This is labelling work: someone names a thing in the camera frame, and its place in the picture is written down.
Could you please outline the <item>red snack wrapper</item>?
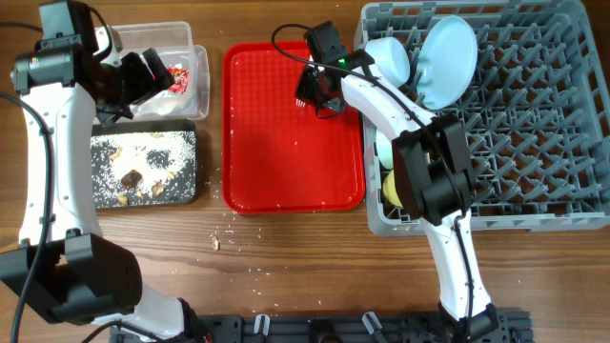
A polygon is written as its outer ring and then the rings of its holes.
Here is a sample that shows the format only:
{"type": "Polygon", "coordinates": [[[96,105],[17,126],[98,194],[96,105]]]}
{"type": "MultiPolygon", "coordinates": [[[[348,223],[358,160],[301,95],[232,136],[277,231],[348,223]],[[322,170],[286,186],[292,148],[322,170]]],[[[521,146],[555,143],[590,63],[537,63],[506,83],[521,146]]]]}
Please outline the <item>red snack wrapper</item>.
{"type": "Polygon", "coordinates": [[[173,77],[174,83],[169,87],[173,93],[184,94],[190,83],[191,74],[188,69],[168,67],[168,71],[173,77]]]}

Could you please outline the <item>white napkin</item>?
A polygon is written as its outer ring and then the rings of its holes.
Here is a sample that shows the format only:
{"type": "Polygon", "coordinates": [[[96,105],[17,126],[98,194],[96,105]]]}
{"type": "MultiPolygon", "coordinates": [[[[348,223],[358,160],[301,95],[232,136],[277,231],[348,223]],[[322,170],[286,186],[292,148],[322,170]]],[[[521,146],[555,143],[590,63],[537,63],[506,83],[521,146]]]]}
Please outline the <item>white napkin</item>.
{"type": "Polygon", "coordinates": [[[162,91],[141,105],[133,105],[132,112],[140,117],[177,115],[191,98],[187,93],[162,91]]]}

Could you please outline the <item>light blue bowl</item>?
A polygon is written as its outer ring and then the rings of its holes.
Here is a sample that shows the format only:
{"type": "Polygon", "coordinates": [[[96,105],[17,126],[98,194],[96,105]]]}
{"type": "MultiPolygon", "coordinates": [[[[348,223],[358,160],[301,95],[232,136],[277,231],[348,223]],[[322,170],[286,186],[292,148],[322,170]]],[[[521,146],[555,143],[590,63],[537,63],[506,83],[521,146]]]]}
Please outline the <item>light blue bowl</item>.
{"type": "Polygon", "coordinates": [[[410,62],[406,50],[394,37],[378,38],[365,45],[383,77],[393,86],[400,88],[410,78],[410,62]]]}

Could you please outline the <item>green bowl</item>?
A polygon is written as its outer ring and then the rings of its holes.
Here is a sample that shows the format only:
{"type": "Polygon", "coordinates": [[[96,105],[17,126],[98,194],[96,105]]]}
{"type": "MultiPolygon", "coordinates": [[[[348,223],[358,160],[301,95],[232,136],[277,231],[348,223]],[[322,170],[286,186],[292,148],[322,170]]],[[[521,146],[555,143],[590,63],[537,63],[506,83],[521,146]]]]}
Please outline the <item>green bowl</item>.
{"type": "Polygon", "coordinates": [[[384,169],[392,170],[394,168],[391,141],[380,130],[376,130],[376,153],[384,169]]]}

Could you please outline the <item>yellow cup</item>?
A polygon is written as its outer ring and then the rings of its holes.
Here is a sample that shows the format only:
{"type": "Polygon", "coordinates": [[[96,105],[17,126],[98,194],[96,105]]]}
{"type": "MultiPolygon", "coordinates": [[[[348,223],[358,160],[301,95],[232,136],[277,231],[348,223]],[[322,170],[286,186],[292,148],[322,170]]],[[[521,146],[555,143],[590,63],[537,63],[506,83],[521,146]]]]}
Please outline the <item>yellow cup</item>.
{"type": "Polygon", "coordinates": [[[395,207],[402,208],[402,203],[397,195],[395,172],[391,170],[382,184],[382,193],[385,199],[395,207]]]}

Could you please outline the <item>light blue plate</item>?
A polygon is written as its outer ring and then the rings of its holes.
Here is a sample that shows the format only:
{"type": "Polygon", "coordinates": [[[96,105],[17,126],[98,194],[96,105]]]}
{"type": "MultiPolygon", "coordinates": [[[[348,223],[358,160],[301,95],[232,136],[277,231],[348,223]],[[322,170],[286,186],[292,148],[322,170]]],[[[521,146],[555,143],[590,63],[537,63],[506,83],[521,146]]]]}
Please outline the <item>light blue plate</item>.
{"type": "Polygon", "coordinates": [[[417,61],[417,93],[423,106],[440,110],[455,103],[470,85],[478,62],[478,41],[461,17],[447,16],[430,30],[417,61]]]}

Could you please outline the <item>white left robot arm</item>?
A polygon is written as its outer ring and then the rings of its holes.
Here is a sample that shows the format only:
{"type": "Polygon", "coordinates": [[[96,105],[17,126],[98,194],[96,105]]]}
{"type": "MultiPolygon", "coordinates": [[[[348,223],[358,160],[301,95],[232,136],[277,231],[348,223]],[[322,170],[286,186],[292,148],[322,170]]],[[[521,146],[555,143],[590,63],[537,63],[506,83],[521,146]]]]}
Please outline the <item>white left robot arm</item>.
{"type": "Polygon", "coordinates": [[[205,342],[189,304],[142,280],[127,249],[101,232],[92,195],[92,127],[131,118],[131,108],[173,84],[155,50],[117,55],[100,42],[97,10],[79,1],[39,8],[42,38],[19,55],[8,100],[23,109],[28,137],[27,208],[18,246],[1,255],[1,279],[50,324],[109,327],[143,341],[205,342]]]}

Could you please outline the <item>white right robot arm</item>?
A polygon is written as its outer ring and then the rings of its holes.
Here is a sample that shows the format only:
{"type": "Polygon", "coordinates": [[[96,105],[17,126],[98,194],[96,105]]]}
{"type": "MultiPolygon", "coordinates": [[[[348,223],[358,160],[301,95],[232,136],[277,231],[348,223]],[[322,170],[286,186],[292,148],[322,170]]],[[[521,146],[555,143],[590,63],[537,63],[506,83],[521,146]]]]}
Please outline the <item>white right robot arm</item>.
{"type": "Polygon", "coordinates": [[[385,191],[396,195],[428,238],[449,339],[472,342],[492,332],[498,327],[496,308],[483,285],[472,239],[476,176],[466,132],[456,116],[435,114],[471,83],[478,58],[473,29],[451,15],[428,33],[421,50],[423,71],[433,82],[423,105],[401,91],[410,78],[410,61],[396,38],[348,50],[331,21],[302,29],[310,56],[302,62],[297,104],[337,113],[352,107],[389,140],[393,166],[385,191]]]}

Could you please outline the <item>grey dishwasher rack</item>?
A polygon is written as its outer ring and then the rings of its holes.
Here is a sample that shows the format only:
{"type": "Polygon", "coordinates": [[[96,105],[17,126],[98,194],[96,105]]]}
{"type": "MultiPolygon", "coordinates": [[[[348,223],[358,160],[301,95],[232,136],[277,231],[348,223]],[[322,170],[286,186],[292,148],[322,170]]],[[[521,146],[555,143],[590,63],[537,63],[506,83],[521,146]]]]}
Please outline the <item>grey dishwasher rack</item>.
{"type": "Polygon", "coordinates": [[[441,19],[474,30],[478,66],[446,112],[463,124],[477,180],[475,230],[596,230],[609,222],[609,91],[579,1],[365,5],[354,38],[394,37],[411,61],[441,19]]]}

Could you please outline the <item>clear plastic bin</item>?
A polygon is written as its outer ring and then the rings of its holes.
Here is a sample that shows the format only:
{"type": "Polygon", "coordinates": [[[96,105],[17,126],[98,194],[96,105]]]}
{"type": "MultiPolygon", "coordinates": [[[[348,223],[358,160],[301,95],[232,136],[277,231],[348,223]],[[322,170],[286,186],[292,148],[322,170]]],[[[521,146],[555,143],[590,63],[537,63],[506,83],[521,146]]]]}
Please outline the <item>clear plastic bin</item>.
{"type": "Polygon", "coordinates": [[[166,67],[188,69],[191,74],[187,93],[191,101],[177,115],[140,117],[135,121],[166,119],[199,120],[207,117],[210,101],[210,72],[207,52],[193,42],[191,26],[184,21],[157,22],[112,26],[120,35],[123,50],[120,57],[129,52],[142,53],[154,48],[166,67]]]}

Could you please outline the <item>red serving tray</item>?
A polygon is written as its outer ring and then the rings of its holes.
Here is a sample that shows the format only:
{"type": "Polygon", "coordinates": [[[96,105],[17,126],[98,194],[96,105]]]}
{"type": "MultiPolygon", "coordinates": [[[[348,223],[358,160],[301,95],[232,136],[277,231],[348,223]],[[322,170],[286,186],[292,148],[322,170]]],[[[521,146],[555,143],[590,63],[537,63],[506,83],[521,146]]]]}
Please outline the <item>red serving tray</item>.
{"type": "Polygon", "coordinates": [[[224,55],[222,193],[235,212],[342,211],[364,196],[358,112],[296,103],[308,54],[304,42],[284,41],[224,55]]]}

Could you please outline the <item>food scrap on table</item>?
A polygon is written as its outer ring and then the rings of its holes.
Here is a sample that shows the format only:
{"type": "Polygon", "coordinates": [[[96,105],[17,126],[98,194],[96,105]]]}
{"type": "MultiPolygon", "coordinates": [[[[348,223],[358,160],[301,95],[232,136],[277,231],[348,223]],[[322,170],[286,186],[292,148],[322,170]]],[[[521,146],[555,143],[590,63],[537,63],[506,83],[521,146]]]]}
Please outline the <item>food scrap on table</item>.
{"type": "Polygon", "coordinates": [[[215,252],[220,250],[220,240],[218,237],[216,237],[216,236],[212,237],[212,245],[213,245],[213,250],[215,252]]]}

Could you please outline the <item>black mounting rail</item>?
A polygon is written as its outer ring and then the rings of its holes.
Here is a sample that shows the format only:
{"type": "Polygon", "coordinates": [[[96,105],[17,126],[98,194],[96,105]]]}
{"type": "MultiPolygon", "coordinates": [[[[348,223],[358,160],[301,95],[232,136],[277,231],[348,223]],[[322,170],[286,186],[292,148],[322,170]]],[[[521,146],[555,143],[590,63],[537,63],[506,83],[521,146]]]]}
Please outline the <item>black mounting rail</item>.
{"type": "MultiPolygon", "coordinates": [[[[533,343],[530,313],[497,310],[498,327],[475,342],[533,343]]],[[[316,333],[334,333],[341,342],[448,342],[446,326],[438,313],[379,316],[380,329],[368,329],[364,315],[330,317],[273,317],[266,334],[255,319],[238,315],[200,316],[212,333],[212,342],[318,342],[316,333]]],[[[127,331],[111,329],[109,342],[141,342],[127,331]]]]}

